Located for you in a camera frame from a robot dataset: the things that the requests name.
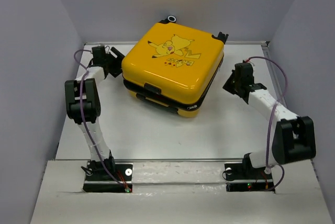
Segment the yellow hard-shell suitcase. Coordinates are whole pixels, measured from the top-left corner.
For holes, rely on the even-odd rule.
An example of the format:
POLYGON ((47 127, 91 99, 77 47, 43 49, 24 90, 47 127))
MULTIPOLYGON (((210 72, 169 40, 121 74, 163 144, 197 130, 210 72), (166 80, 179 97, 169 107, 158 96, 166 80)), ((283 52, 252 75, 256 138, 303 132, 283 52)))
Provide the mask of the yellow hard-shell suitcase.
POLYGON ((148 104, 185 118, 196 117, 224 59, 228 34, 177 23, 155 23, 121 63, 124 86, 148 104))

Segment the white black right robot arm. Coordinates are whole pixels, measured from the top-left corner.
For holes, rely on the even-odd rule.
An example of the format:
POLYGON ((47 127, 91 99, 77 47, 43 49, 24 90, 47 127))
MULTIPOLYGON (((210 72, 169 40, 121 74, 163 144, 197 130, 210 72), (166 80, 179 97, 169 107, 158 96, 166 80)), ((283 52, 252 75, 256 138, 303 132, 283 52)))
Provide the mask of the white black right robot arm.
POLYGON ((255 83, 251 63, 237 63, 223 88, 243 99, 268 121, 265 149, 247 153, 242 159, 241 172, 245 177, 255 177, 260 168, 315 158, 313 120, 290 111, 263 84, 255 83))

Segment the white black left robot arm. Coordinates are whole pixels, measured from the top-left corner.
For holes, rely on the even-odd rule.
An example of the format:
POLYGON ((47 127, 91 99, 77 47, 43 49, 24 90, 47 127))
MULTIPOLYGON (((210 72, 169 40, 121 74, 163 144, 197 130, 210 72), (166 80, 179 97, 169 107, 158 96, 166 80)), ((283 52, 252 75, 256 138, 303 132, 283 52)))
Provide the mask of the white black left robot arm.
POLYGON ((64 83, 65 105, 67 116, 82 131, 90 151, 90 162, 83 170, 88 176, 100 175, 103 179, 112 179, 120 183, 114 176, 116 164, 110 148, 106 144, 99 124, 101 102, 97 86, 109 75, 117 77, 122 73, 121 63, 124 55, 115 47, 106 50, 105 45, 92 47, 90 50, 77 50, 75 61, 84 69, 84 73, 74 80, 64 83), (79 52, 92 54, 89 64, 85 66, 76 57, 79 52))

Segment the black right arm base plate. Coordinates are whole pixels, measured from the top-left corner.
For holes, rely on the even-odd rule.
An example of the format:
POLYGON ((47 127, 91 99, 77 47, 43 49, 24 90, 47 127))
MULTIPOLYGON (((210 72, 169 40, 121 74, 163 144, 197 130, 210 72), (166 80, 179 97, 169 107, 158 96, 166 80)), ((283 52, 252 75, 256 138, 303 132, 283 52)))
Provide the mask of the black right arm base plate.
POLYGON ((242 163, 226 163, 221 176, 227 192, 275 191, 272 174, 267 174, 263 167, 245 170, 242 163))

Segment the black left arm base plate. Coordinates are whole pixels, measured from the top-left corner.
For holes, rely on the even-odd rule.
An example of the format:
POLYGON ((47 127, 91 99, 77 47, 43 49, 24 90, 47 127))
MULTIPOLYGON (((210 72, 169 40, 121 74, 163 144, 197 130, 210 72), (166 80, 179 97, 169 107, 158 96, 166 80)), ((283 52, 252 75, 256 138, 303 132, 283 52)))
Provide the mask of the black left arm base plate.
POLYGON ((90 162, 81 169, 85 173, 82 189, 86 193, 132 193, 132 163, 116 163, 115 172, 109 170, 116 180, 102 167, 93 170, 90 162))

